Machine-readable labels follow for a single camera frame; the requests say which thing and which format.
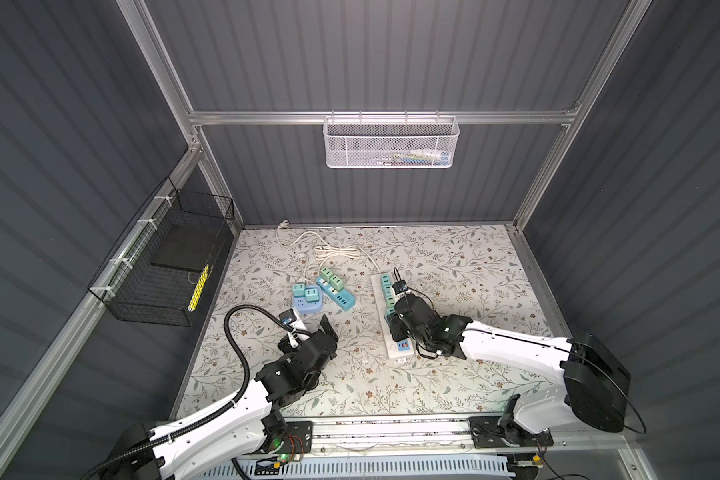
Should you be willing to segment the white long power strip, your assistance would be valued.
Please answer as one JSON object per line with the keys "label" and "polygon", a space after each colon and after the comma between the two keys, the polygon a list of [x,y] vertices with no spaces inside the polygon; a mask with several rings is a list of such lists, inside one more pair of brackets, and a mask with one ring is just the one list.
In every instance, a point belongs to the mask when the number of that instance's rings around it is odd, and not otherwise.
{"label": "white long power strip", "polygon": [[375,299],[376,310],[380,318],[381,332],[383,335],[385,349],[388,357],[391,360],[396,360],[398,363],[404,363],[408,358],[413,357],[415,349],[413,341],[410,338],[404,338],[401,340],[395,340],[390,330],[387,316],[385,314],[385,296],[383,293],[383,286],[381,284],[381,275],[376,274],[371,276],[371,286],[373,291],[373,297]]}

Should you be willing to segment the lavender square power socket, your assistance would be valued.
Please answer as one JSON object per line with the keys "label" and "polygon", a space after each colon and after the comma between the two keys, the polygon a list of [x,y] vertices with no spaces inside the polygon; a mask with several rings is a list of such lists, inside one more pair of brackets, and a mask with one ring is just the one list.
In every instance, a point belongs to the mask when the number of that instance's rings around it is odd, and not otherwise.
{"label": "lavender square power socket", "polygon": [[323,308],[322,290],[316,284],[294,284],[291,306],[301,315],[320,312]]}

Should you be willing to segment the teal power strip with USB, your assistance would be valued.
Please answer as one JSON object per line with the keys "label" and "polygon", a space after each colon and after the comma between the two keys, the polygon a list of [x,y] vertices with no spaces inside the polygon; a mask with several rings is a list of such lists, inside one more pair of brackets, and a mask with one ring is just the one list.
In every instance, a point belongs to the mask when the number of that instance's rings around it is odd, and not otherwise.
{"label": "teal power strip with USB", "polygon": [[331,287],[329,282],[326,282],[320,277],[320,274],[318,272],[318,276],[316,278],[317,285],[320,287],[320,289],[334,302],[336,303],[344,312],[347,312],[351,310],[355,304],[356,304],[356,298],[355,296],[346,288],[345,282],[344,282],[344,289],[341,291],[336,291]]}

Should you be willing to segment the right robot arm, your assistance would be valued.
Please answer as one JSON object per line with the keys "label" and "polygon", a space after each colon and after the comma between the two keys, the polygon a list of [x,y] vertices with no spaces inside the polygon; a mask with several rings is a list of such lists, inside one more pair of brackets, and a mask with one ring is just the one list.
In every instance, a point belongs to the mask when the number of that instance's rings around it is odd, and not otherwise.
{"label": "right robot arm", "polygon": [[442,316],[401,278],[384,274],[379,283],[392,339],[411,341],[421,357],[490,361],[549,381],[544,390],[507,400],[494,430],[508,443],[541,442],[551,429],[576,422],[606,433],[625,430],[631,376],[597,337],[540,337]]}

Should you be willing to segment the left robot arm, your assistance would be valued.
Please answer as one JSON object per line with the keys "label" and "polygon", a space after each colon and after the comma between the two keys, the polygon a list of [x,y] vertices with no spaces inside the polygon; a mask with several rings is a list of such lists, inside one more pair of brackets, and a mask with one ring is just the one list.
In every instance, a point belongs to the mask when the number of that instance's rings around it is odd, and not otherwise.
{"label": "left robot arm", "polygon": [[190,479],[241,455],[277,450],[286,433],[280,409],[317,387],[323,369],[336,357],[338,340],[323,316],[316,331],[265,364],[246,387],[183,419],[133,426],[108,458],[83,477]]}

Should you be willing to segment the yellow marker in basket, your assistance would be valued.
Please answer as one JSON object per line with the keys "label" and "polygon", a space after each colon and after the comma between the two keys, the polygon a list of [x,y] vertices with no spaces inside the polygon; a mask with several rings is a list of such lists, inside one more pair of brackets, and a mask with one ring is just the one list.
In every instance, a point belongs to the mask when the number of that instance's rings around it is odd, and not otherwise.
{"label": "yellow marker in basket", "polygon": [[207,283],[207,280],[210,276],[210,273],[211,273],[211,268],[208,264],[206,264],[204,266],[203,270],[201,271],[201,273],[197,279],[197,282],[195,283],[195,288],[192,292],[192,296],[191,296],[188,306],[187,306],[187,310],[189,312],[194,312],[197,309],[199,302],[201,300],[203,291],[204,291],[205,284]]}

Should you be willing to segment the black pad in basket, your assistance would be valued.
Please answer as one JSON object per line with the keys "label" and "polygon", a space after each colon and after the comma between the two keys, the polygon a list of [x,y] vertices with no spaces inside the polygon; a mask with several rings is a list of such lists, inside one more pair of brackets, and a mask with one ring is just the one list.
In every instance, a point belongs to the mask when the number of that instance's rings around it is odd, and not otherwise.
{"label": "black pad in basket", "polygon": [[216,233],[182,225],[173,225],[159,242],[150,264],[174,270],[200,273],[208,264]]}

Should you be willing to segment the pens in white basket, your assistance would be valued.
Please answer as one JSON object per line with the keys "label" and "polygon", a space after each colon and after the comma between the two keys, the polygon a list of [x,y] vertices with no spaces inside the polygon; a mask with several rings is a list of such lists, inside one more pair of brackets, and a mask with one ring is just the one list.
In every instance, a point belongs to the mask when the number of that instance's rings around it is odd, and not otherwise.
{"label": "pens in white basket", "polygon": [[449,168],[452,165],[452,152],[430,148],[398,151],[375,158],[374,162],[383,166]]}

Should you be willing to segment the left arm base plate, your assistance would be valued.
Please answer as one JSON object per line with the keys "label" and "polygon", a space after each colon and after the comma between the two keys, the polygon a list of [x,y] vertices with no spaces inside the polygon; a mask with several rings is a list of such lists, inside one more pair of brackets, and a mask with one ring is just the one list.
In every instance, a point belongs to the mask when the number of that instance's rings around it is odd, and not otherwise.
{"label": "left arm base plate", "polygon": [[312,421],[287,420],[280,430],[268,437],[261,451],[272,455],[310,453],[314,434]]}

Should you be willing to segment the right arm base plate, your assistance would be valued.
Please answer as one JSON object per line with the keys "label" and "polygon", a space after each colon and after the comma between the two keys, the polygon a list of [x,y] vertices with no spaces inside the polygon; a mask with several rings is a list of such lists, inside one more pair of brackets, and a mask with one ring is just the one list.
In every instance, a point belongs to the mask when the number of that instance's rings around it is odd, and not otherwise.
{"label": "right arm base plate", "polygon": [[481,415],[468,418],[469,433],[475,448],[537,448],[551,447],[554,439],[549,430],[538,434],[529,433],[513,422],[508,426],[501,424],[497,415]]}

